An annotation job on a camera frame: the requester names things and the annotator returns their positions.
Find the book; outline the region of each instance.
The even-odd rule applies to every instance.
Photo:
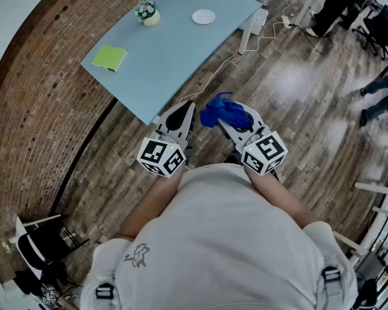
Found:
[[[92,64],[116,72],[126,55],[127,50],[124,48],[102,45]]]

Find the plate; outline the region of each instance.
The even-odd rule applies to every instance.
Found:
[[[193,21],[197,24],[210,24],[214,20],[215,14],[208,9],[200,9],[193,14]]]

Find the curved brick wall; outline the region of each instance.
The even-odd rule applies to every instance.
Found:
[[[20,257],[16,216],[49,213],[69,165],[112,96],[80,61],[139,0],[42,0],[0,62],[0,279]]]

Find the flower pot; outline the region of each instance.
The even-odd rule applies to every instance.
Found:
[[[160,13],[156,9],[154,15],[144,20],[144,25],[147,25],[147,26],[156,25],[159,20],[160,20]]]

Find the power strip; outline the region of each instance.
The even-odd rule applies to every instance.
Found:
[[[291,28],[289,17],[282,15],[282,21],[283,21],[283,25],[285,26],[285,28]]]

